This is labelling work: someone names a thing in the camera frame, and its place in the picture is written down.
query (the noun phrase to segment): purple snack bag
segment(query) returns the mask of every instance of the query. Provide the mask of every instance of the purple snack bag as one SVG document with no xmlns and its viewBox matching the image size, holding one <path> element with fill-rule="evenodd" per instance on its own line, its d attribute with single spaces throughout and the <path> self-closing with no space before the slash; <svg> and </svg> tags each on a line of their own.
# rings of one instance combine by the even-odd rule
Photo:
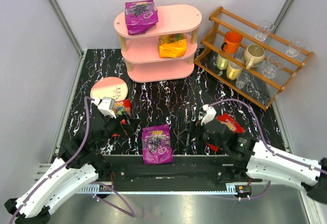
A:
<svg viewBox="0 0 327 224">
<path fill-rule="evenodd" d="M 173 161 L 169 125 L 143 128 L 142 143 L 145 164 L 164 164 Z"/>
<path fill-rule="evenodd" d="M 125 21 L 129 35 L 144 34 L 158 20 L 153 0 L 125 3 Z"/>
</svg>

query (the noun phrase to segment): yellow snack bag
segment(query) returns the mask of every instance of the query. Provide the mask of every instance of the yellow snack bag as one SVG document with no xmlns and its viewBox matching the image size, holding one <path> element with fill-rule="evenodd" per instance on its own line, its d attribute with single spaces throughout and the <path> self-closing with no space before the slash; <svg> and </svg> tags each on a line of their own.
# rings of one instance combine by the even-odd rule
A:
<svg viewBox="0 0 327 224">
<path fill-rule="evenodd" d="M 175 58 L 183 56 L 187 49 L 185 34 L 161 35 L 159 38 L 159 56 Z"/>
</svg>

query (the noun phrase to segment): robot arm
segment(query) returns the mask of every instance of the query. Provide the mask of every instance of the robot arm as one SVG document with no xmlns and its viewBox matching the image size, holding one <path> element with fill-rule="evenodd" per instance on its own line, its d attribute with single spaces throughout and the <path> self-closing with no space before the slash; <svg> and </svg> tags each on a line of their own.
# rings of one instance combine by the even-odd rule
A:
<svg viewBox="0 0 327 224">
<path fill-rule="evenodd" d="M 321 161 L 301 158 L 282 150 L 233 133 L 220 123 L 213 107 L 202 107 L 201 123 L 195 123 L 198 141 L 223 149 L 239 163 L 238 170 L 252 179 L 262 179 L 293 187 L 327 204 L 327 159 Z"/>
<path fill-rule="evenodd" d="M 27 193 L 5 203 L 10 214 L 14 215 L 19 210 L 16 223 L 48 223 L 50 216 L 85 185 L 96 180 L 105 181 L 110 177 L 111 164 L 101 155 L 100 148 L 106 145 L 113 134 L 131 136 L 139 124 L 138 119 L 133 119 L 126 113 L 115 115 L 112 110 L 114 102 L 114 99 L 106 97 L 94 100 L 93 103 L 98 106 L 94 113 L 100 112 L 101 117 L 92 121 L 86 143 L 76 157 L 71 160 L 81 146 L 84 136 L 81 134 L 62 145 L 59 157 Z M 70 163 L 66 167 L 57 170 L 68 161 Z"/>
</svg>

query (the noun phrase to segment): pink shelf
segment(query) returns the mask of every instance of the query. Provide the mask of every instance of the pink shelf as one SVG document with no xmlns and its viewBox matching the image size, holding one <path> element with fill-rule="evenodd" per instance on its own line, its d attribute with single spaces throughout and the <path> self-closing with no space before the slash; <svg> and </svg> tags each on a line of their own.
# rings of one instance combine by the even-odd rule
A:
<svg viewBox="0 0 327 224">
<path fill-rule="evenodd" d="M 188 48 L 184 56 L 185 59 L 192 56 L 198 46 L 197 43 L 191 44 L 191 36 L 187 34 Z M 122 51 L 123 57 L 130 63 L 149 63 L 175 60 L 176 58 L 160 58 L 158 50 L 159 36 L 141 39 L 129 39 L 126 41 L 127 51 Z"/>
<path fill-rule="evenodd" d="M 142 38 L 163 34 L 187 33 L 199 27 L 201 12 L 190 5 L 158 6 L 159 22 L 145 34 L 129 35 L 125 24 L 125 13 L 119 14 L 114 21 L 114 28 L 125 38 Z"/>
<path fill-rule="evenodd" d="M 194 69 L 194 64 L 189 65 L 187 59 L 132 64 L 132 66 L 133 71 L 128 71 L 128 76 L 139 83 L 183 79 L 189 76 Z"/>
</svg>

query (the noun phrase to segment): round coaster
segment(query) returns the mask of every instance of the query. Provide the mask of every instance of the round coaster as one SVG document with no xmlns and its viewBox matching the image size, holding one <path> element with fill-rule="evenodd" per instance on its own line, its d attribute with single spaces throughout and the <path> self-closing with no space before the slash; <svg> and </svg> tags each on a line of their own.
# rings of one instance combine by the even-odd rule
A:
<svg viewBox="0 0 327 224">
<path fill-rule="evenodd" d="M 122 101 L 127 97 L 128 89 L 126 83 L 116 77 L 107 77 L 97 81 L 91 89 L 91 97 L 103 99 L 111 97 L 116 102 Z"/>
</svg>

